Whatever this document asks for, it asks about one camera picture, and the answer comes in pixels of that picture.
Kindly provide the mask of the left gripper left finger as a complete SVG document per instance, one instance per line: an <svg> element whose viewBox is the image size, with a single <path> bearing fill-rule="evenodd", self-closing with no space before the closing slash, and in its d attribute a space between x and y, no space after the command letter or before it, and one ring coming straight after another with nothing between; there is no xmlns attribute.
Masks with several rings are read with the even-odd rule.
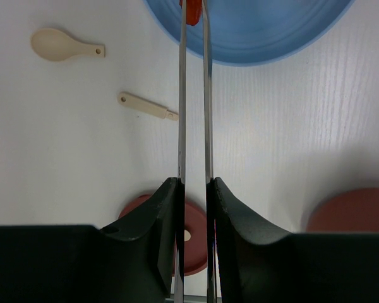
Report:
<svg viewBox="0 0 379 303"><path fill-rule="evenodd" d="M127 215L91 225L0 226L0 302L164 302L177 180Z"/></svg>

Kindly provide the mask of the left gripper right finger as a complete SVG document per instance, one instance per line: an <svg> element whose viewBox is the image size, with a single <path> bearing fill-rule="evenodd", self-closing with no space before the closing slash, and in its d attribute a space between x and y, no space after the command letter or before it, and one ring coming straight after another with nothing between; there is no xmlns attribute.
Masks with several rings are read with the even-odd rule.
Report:
<svg viewBox="0 0 379 303"><path fill-rule="evenodd" d="M213 194L224 302L379 302L379 234L292 233Z"/></svg>

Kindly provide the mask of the long metal tongs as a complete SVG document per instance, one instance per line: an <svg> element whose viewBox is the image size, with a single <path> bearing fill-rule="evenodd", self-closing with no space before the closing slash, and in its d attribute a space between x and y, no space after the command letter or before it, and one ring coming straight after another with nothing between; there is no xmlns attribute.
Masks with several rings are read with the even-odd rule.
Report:
<svg viewBox="0 0 379 303"><path fill-rule="evenodd" d="M183 1L181 40L179 44L179 124L176 189L176 260L174 301L184 301L184 214L186 178L186 17L187 2ZM212 46L208 2L202 1L203 17L203 97L205 118L205 180L207 206L207 302L217 302L217 271L215 245L213 118L212 118Z"/></svg>

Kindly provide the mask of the red orange carrot slice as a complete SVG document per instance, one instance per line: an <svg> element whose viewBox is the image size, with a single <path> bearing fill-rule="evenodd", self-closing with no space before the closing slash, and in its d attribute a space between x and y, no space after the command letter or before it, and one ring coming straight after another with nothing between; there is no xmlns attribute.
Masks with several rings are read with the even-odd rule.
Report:
<svg viewBox="0 0 379 303"><path fill-rule="evenodd" d="M202 0L186 0L186 24L195 26L202 15Z"/></svg>

